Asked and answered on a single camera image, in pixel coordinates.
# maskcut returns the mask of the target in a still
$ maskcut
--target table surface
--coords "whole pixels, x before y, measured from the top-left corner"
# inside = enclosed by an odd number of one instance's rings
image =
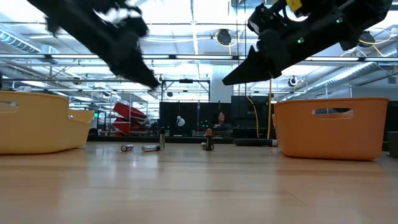
[[[397,223],[398,159],[293,159],[277,148],[122,143],[0,156],[1,223]]]

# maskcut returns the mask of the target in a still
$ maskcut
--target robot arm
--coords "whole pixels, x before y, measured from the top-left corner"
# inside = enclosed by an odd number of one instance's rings
[[[362,31],[381,22],[392,0],[278,0],[272,7],[259,5],[248,27],[259,36],[247,59],[224,78],[225,85],[277,78],[284,69],[336,43],[343,50],[358,44]],[[287,17],[286,7],[296,17]]]
[[[102,20],[96,12],[128,9],[126,0],[28,0],[47,16],[47,29],[56,35],[64,29],[106,62],[115,74],[155,88],[159,82],[142,60],[139,38],[148,31],[141,17],[127,17],[117,24]]]

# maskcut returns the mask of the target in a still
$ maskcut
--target ceiling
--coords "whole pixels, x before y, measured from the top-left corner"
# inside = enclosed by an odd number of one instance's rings
[[[149,35],[141,40],[141,48],[144,54],[189,54],[189,55],[245,55],[250,46],[256,43],[257,35],[251,32],[246,26],[246,19],[251,15],[254,6],[258,5],[260,1],[247,1],[245,7],[231,7],[235,2],[231,0],[139,0],[130,1],[131,4],[138,3],[143,11],[143,18],[148,24],[150,32]],[[54,38],[45,30],[44,15],[34,6],[30,5],[26,0],[13,0],[12,4],[8,0],[0,0],[0,24],[13,31],[16,35],[29,41],[33,46],[40,47],[49,45],[56,49],[60,54],[90,54],[79,41],[75,40],[72,36],[65,31],[61,31],[57,38]],[[107,18],[115,16],[115,13],[104,15]],[[371,27],[369,31],[375,36],[376,40],[386,40],[391,36],[391,29],[398,27],[398,11],[390,11],[386,19],[379,24]],[[217,43],[213,38],[219,29],[229,29],[229,33],[233,38],[232,47],[224,47]],[[383,49],[391,44],[396,44],[396,37],[393,36],[389,41],[384,44],[378,45],[379,49]],[[0,53],[22,53],[20,50],[15,49],[10,45],[4,43],[0,44]],[[350,51],[344,52],[341,47],[336,44],[315,56],[327,57],[363,57],[367,55],[376,54],[376,50],[372,47],[362,48],[358,47]],[[38,60],[24,60],[12,59],[2,61],[0,68],[5,68],[10,65],[9,62],[18,63],[18,69],[23,71],[25,68],[24,63],[36,63],[40,65]],[[91,101],[79,100],[73,98],[77,103],[113,103],[113,98],[104,98],[100,91],[90,92],[90,89],[104,89],[112,92],[112,90],[134,90],[130,92],[133,94],[136,101],[141,99],[147,101],[149,111],[152,117],[155,118],[158,114],[160,94],[158,92],[148,93],[147,88],[129,82],[106,82],[107,80],[114,79],[114,75],[109,71],[109,68],[104,65],[100,60],[60,60],[59,64],[71,64],[74,66],[32,66],[30,73],[20,74],[19,77],[39,78],[48,77],[49,75],[57,74],[54,78],[70,78],[81,77],[84,79],[98,79],[98,82],[78,83],[76,85],[72,82],[56,82],[49,83],[54,89],[87,89],[87,92],[76,91],[59,91],[67,96],[79,97],[82,94],[84,97],[92,99]],[[77,63],[87,63],[90,66],[79,67]],[[213,67],[219,65],[228,65],[230,70],[237,66],[237,61],[203,61],[203,60],[146,60],[148,66],[155,71],[155,74],[162,75],[163,79],[178,80],[181,78],[191,78],[194,80],[210,80],[213,75],[225,76],[227,74],[214,74]],[[282,73],[283,75],[275,80],[272,84],[272,91],[305,91],[305,87],[317,80],[325,77],[331,72],[336,71],[341,67],[347,65],[340,63],[319,63],[317,65],[294,65]],[[14,74],[9,71],[10,78],[14,78]],[[299,85],[291,88],[287,85],[288,79],[295,75],[299,79]],[[345,85],[356,84],[359,81],[352,81],[345,83]],[[17,83],[17,85],[26,85],[26,83]],[[40,85],[33,86],[34,88],[43,88]],[[237,85],[234,87],[236,92],[244,92],[246,88],[251,94],[257,94],[257,91],[269,91],[269,82],[248,83],[247,85]],[[175,82],[169,86],[169,91],[174,91],[173,97],[164,96],[165,100],[193,100],[193,101],[206,101],[208,100],[207,90],[209,86],[201,86],[198,83],[186,84]],[[112,92],[113,96],[118,96],[114,100],[127,100],[128,96],[118,92]],[[283,99],[283,95],[279,95],[275,100]]]

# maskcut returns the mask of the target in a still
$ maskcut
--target red object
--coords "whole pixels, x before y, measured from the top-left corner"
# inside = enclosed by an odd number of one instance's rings
[[[119,129],[121,133],[115,134],[116,136],[122,136],[122,133],[125,135],[129,135],[129,131],[137,131],[141,127],[141,123],[145,121],[147,116],[135,109],[131,108],[129,113],[129,106],[124,105],[122,103],[116,103],[113,111],[120,114],[123,118],[116,118],[114,123],[112,124],[115,128]]]

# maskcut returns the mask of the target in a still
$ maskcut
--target wooden table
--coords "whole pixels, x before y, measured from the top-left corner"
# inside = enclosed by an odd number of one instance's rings
[[[292,159],[276,148],[122,143],[0,156],[1,223],[397,223],[398,160]]]

